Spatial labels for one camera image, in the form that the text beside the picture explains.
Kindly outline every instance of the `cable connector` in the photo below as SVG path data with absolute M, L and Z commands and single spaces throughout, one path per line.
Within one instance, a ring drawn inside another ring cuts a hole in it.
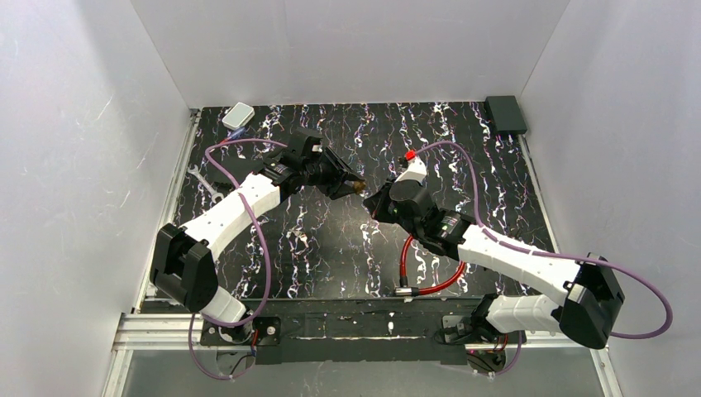
M 418 296 L 418 288 L 398 287 L 394 289 L 394 296 Z

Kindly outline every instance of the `small white box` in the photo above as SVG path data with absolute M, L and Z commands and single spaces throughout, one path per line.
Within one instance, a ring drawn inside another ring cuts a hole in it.
M 222 122 L 230 130 L 236 130 L 243 127 L 253 117 L 253 108 L 245 103 L 237 103 L 235 107 L 229 110 L 229 113 L 224 116 Z

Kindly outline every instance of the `white enclosure wall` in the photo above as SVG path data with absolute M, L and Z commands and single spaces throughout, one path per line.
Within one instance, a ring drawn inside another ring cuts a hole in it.
M 675 323 L 613 339 L 623 393 L 699 395 L 701 2 L 572 0 L 521 97 L 546 208 L 564 251 L 596 251 L 650 278 Z M 662 323 L 622 280 L 616 330 Z
M 128 0 L 0 10 L 0 395 L 99 395 L 188 109 Z
M 191 108 L 521 93 L 568 0 L 132 0 Z

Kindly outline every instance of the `wrench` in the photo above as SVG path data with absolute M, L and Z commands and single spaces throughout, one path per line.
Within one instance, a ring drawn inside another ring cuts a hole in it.
M 224 194 L 217 192 L 217 190 L 214 189 L 209 184 L 209 182 L 207 182 L 206 179 L 204 179 L 202 174 L 199 173 L 199 167 L 197 167 L 196 164 L 193 164 L 192 167 L 188 168 L 188 174 L 194 175 L 194 177 L 199 180 L 199 183 L 202 184 L 202 186 L 204 186 L 204 188 L 209 191 L 209 193 L 212 195 L 212 201 L 214 203 L 219 203 L 220 201 L 222 201 L 224 199 Z

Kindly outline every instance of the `marble pattern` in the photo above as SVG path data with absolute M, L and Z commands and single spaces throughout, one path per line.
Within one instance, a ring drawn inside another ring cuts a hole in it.
M 190 155 L 189 164 L 200 165 L 208 180 L 221 179 L 204 159 L 204 150 L 231 133 L 221 123 L 226 110 L 202 110 Z M 439 140 L 459 142 L 473 156 L 483 220 L 498 232 L 552 249 L 521 147 L 517 140 L 491 134 L 482 103 L 256 107 L 243 137 L 286 142 L 285 135 L 294 126 L 320 131 L 325 143 L 365 176 L 368 189 L 364 196 L 377 191 L 396 172 L 395 159 L 408 149 Z M 267 145 L 240 144 L 213 155 L 243 179 L 250 160 L 270 150 Z M 429 171 L 427 186 L 438 205 L 472 214 L 470 173 L 459 155 L 452 149 L 435 150 L 422 158 Z M 186 175 L 174 221 L 187 222 L 212 205 L 207 190 L 192 175 Z M 377 298 L 388 295 L 398 283 L 398 256 L 406 232 L 371 220 L 362 207 L 362 197 L 331 201 L 307 187 L 263 215 L 260 224 L 274 266 L 271 297 Z M 450 277 L 456 267 L 455 261 L 436 257 L 415 242 L 408 258 L 408 278 L 411 285 L 434 285 Z M 265 264 L 253 227 L 224 251 L 217 272 L 221 284 L 236 296 L 260 298 Z M 458 282 L 441 294 L 490 292 L 535 293 L 514 280 L 469 264 Z

